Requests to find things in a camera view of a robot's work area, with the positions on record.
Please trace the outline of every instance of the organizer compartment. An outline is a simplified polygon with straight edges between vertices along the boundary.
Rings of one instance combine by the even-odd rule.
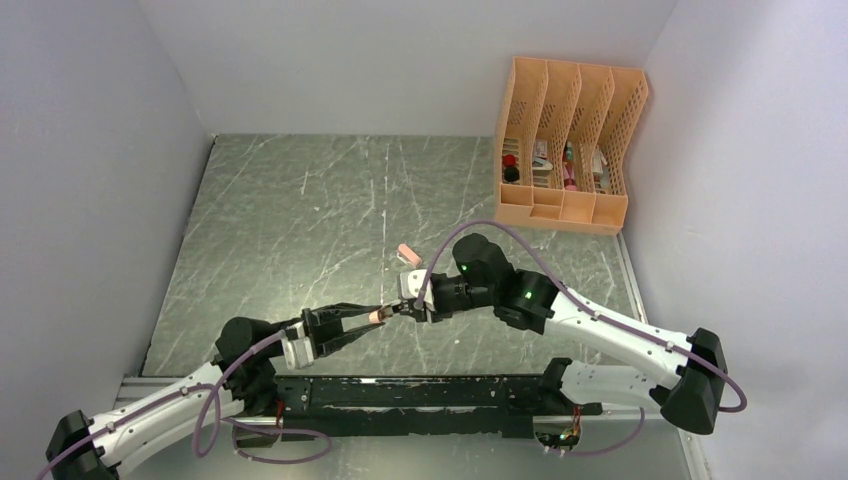
[[[520,226],[618,233],[628,205],[624,156],[647,97],[641,70],[514,58],[495,136],[495,218]],[[550,171],[532,170],[537,139],[547,142]],[[564,188],[567,142],[573,146],[577,191]],[[506,154],[517,159],[520,185],[503,181]]]

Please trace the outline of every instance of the marble surface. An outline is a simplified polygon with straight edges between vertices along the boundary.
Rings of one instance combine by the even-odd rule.
[[[398,244],[427,261],[458,224],[492,218],[492,168],[487,137],[218,137],[142,374],[190,373],[234,316],[276,322],[303,307],[396,298],[397,274],[408,269],[395,258]],[[502,232],[470,231],[534,268]],[[519,232],[566,284],[634,315],[613,237]],[[456,273],[449,252],[438,263],[445,270]],[[299,373],[538,373],[554,356],[615,363],[565,338],[512,330],[487,309],[433,325],[391,319]]]

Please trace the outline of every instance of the white wall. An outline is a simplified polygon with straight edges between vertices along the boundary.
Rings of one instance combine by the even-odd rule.
[[[209,131],[491,135],[512,55],[639,66],[677,0],[140,0]]]
[[[848,472],[846,25],[840,0],[684,0],[646,64],[625,232],[652,321],[719,333],[749,394],[705,440],[716,479]]]
[[[139,367],[208,147],[135,2],[0,1],[0,477]]]

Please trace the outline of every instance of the peach plastic organizer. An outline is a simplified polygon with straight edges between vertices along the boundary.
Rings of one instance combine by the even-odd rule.
[[[648,98],[642,70],[513,58],[495,132],[495,220],[518,226],[615,235],[624,225],[622,163]],[[553,168],[534,182],[533,148],[545,140]],[[573,145],[574,182],[564,188],[563,152]],[[609,187],[593,178],[595,149],[606,158]],[[503,181],[512,154],[521,178]]]

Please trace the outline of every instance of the pink eraser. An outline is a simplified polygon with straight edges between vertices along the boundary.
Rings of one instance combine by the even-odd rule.
[[[417,268],[418,265],[421,265],[421,257],[413,252],[412,249],[405,243],[398,245],[398,255],[409,262],[413,267]]]

